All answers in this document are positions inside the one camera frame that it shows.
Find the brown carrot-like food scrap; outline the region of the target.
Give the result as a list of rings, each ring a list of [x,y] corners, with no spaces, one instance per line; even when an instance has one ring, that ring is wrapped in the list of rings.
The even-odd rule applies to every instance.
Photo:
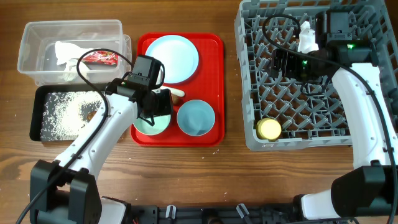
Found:
[[[172,104],[173,105],[181,105],[182,104],[182,98],[180,96],[171,94],[172,96]]]

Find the green bowl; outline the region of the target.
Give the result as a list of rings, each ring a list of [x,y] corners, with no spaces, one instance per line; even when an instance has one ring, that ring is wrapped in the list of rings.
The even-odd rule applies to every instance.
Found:
[[[133,123],[133,125],[141,134],[155,136],[164,132],[168,128],[171,119],[171,115],[156,116],[154,118],[154,125],[151,126],[149,123],[139,118]]]

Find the light blue bowl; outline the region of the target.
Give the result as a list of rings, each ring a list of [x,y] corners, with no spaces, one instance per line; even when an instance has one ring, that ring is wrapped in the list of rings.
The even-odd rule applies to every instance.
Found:
[[[185,102],[177,112],[177,124],[187,135],[199,137],[211,131],[215,125],[214,109],[203,100]]]

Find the yellow plastic cup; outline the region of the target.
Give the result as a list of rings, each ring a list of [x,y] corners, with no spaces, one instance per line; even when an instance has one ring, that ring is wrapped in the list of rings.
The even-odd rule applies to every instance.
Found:
[[[274,141],[279,138],[281,132],[282,126],[275,119],[264,118],[256,124],[256,133],[259,139]]]

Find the white rice grains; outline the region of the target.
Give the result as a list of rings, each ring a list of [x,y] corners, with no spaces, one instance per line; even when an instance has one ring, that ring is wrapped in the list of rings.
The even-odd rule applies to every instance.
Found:
[[[40,129],[41,141],[69,141],[89,123],[87,115],[103,100],[95,91],[53,92],[45,96]]]

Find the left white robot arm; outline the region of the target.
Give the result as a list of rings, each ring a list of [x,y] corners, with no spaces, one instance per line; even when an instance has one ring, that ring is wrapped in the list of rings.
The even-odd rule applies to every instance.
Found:
[[[105,160],[136,120],[151,126],[172,112],[170,90],[155,93],[165,66],[138,55],[132,70],[101,91],[103,102],[83,132],[53,162],[39,160],[30,173],[30,202],[17,219],[31,223],[132,223],[131,204],[100,197],[97,179]]]

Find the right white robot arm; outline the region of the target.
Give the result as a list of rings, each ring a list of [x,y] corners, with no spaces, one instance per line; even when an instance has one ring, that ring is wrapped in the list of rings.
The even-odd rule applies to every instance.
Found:
[[[397,136],[384,101],[379,60],[368,40],[355,40],[348,11],[327,10],[315,17],[312,43],[301,53],[275,44],[268,66],[272,77],[308,82],[326,76],[343,104],[353,146],[354,169],[331,188],[299,197],[307,220],[397,214]]]

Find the grey dishwasher rack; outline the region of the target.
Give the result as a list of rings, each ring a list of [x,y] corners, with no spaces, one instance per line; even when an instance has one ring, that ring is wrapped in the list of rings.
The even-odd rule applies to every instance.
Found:
[[[352,38],[370,40],[377,50],[381,88],[393,124],[397,123],[397,42],[384,1],[242,1],[234,21],[243,86],[246,145],[252,151],[296,150],[350,145],[343,105],[326,78],[304,85],[291,78],[272,78],[266,71],[273,42],[295,50],[295,29],[329,9],[350,15]],[[259,139],[256,124],[271,118],[282,126],[278,139]]]

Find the black rectangular waste tray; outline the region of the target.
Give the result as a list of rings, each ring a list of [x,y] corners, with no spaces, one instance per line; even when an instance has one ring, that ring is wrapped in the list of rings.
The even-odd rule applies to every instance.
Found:
[[[31,140],[41,141],[40,129],[42,124],[42,113],[44,111],[44,101],[46,94],[53,92],[69,92],[69,91],[94,91],[94,90],[86,84],[44,85],[36,90],[34,107],[32,112],[32,120],[30,124],[30,133],[29,133]]]

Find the white plastic spoon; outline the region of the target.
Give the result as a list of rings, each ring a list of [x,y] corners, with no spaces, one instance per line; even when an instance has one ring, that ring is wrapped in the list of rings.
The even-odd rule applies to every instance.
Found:
[[[169,90],[170,90],[171,94],[176,95],[178,97],[185,96],[185,92],[183,90],[179,90],[179,89],[172,88],[172,87],[169,87]]]

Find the red plastic tray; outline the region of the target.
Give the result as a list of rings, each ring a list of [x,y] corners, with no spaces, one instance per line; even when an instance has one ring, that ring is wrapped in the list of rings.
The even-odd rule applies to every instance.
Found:
[[[180,35],[190,40],[198,50],[199,63],[195,73],[186,81],[177,84],[164,83],[169,87],[183,90],[185,96],[181,105],[172,105],[172,119],[168,128],[155,136],[141,134],[131,126],[131,137],[141,146],[151,147],[208,147],[217,145],[224,138],[224,48],[222,40],[207,33],[148,33],[143,35],[137,45],[137,54],[145,55],[153,41],[165,35]],[[203,100],[215,111],[216,121],[210,132],[193,137],[185,134],[177,124],[177,112],[187,101]]]

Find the light blue round plate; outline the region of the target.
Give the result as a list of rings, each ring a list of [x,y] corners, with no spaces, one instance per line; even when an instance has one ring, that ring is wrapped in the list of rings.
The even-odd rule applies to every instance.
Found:
[[[199,54],[194,44],[180,35],[165,35],[149,45],[146,55],[161,61],[165,67],[164,83],[188,80],[196,71]]]

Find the red snack wrapper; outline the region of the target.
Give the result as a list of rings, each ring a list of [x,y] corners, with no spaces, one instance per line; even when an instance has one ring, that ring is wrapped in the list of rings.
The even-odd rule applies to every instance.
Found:
[[[98,63],[103,65],[117,65],[118,55],[108,51],[95,51],[84,56],[82,62],[85,63]]]

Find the crumpled white tissue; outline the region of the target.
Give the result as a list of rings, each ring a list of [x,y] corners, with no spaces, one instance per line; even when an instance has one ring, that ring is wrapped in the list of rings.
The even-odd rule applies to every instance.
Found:
[[[82,48],[68,42],[57,41],[55,43],[57,65],[65,65],[65,73],[62,75],[62,80],[72,82],[78,77],[76,71],[77,61],[84,53],[90,50],[93,50],[93,48]]]

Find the clear plastic bin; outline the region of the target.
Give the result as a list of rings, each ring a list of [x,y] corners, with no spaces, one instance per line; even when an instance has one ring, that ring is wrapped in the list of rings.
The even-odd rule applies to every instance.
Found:
[[[62,80],[65,65],[57,65],[57,41],[82,48],[110,49],[127,58],[119,58],[117,65],[81,62],[81,74],[92,83],[110,82],[122,77],[131,68],[128,64],[132,60],[131,39],[123,34],[119,20],[39,21],[25,26],[19,49],[18,72],[33,79],[38,86],[83,83],[79,76],[72,82]]]

